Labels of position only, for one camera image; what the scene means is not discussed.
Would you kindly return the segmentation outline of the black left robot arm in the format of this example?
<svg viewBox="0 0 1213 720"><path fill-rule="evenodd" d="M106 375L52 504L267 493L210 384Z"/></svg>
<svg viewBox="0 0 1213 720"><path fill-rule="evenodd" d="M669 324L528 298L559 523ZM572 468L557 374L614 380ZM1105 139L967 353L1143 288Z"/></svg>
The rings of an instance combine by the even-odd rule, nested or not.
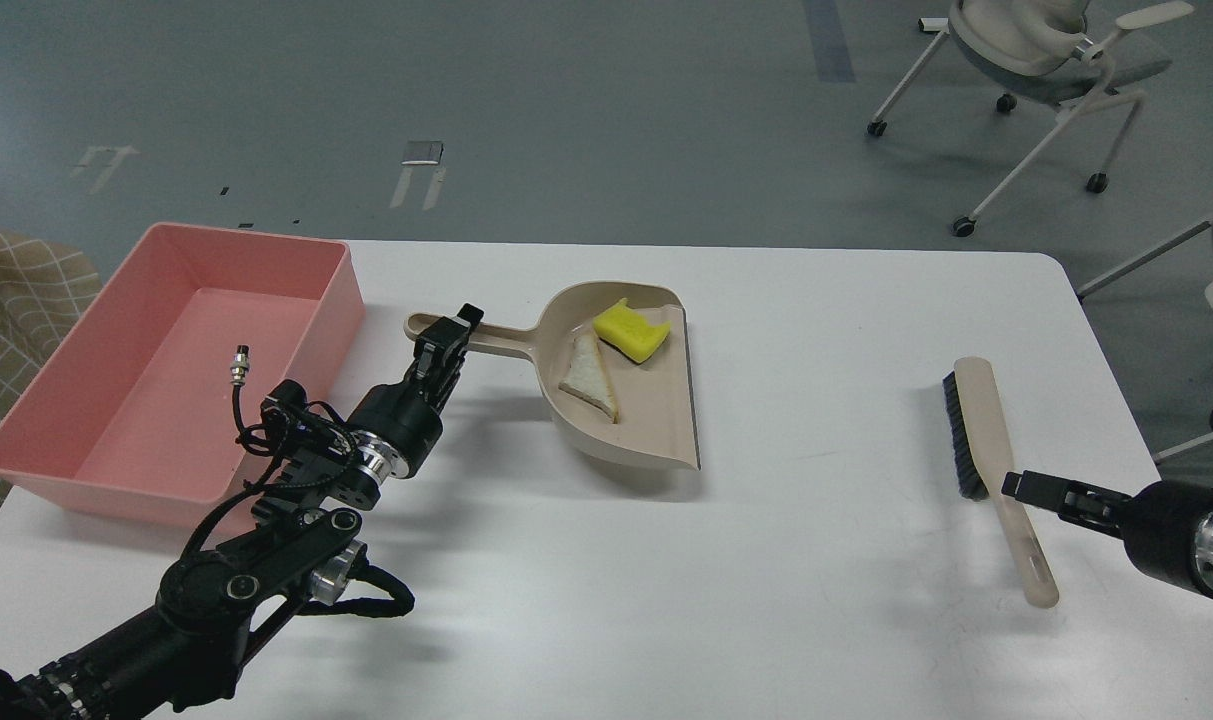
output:
<svg viewBox="0 0 1213 720"><path fill-rule="evenodd" d="M387 479L414 478L442 438L482 309L420 331L400 382L370 388L349 416L281 381L246 425L246 345L230 366L237 442L267 469L209 512L163 575L155 602L102 638L13 678L0 719L143 719L235 696L245 665L298 616L391 619L410 589L368 559L361 512Z"/></svg>

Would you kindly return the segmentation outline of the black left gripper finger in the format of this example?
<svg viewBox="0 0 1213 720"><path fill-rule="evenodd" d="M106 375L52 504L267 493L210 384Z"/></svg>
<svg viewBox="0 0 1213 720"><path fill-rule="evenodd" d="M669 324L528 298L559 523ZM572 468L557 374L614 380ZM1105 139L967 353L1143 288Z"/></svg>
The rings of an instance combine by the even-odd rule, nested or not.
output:
<svg viewBox="0 0 1213 720"><path fill-rule="evenodd" d="M463 370L466 350L440 352L434 356L431 368L431 406L442 411L459 384Z"/></svg>
<svg viewBox="0 0 1213 720"><path fill-rule="evenodd" d="M431 385L434 356L443 350L466 350L483 318L482 307L465 304L454 316L438 316L427 327L414 331L411 378L420 385Z"/></svg>

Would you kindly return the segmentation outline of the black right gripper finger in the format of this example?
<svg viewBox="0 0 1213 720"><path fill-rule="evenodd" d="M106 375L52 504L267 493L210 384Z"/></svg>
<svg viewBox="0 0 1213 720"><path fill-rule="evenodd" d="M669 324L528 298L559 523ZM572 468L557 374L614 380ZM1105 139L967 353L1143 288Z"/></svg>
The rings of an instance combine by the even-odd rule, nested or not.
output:
<svg viewBox="0 0 1213 720"><path fill-rule="evenodd" d="M1128 495L1067 495L1057 516L1104 536L1122 536L1121 515L1131 501Z"/></svg>
<svg viewBox="0 0 1213 720"><path fill-rule="evenodd" d="M1008 472L1002 482L1002 493L1026 505L1048 512L1058 512L1067 495L1126 495L1114 488L1090 486L1089 482L1081 480L1054 478L1031 470Z"/></svg>

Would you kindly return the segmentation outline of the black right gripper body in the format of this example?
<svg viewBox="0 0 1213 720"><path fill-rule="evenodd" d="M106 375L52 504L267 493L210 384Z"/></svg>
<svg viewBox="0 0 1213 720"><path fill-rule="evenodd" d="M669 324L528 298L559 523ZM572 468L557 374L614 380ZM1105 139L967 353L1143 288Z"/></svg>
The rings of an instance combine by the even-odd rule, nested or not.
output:
<svg viewBox="0 0 1213 720"><path fill-rule="evenodd" d="M1131 496L1121 539L1132 565L1213 600L1213 488L1158 480Z"/></svg>

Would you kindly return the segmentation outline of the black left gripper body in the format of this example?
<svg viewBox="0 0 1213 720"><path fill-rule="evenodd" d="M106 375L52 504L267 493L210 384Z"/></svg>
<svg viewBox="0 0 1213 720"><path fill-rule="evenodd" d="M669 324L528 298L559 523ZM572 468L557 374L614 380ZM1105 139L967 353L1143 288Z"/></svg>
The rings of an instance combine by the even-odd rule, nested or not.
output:
<svg viewBox="0 0 1213 720"><path fill-rule="evenodd" d="M370 388L346 421L368 478L414 478L442 438L445 402L414 379Z"/></svg>

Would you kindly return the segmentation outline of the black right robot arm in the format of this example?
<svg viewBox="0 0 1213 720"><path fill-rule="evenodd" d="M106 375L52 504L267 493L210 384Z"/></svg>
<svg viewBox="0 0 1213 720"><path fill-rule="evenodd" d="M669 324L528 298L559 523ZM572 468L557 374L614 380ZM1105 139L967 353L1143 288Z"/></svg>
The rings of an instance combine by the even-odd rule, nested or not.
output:
<svg viewBox="0 0 1213 720"><path fill-rule="evenodd" d="M1006 497L1117 538L1141 575L1213 600L1213 487L1158 480L1137 495L1040 472L1009 472Z"/></svg>

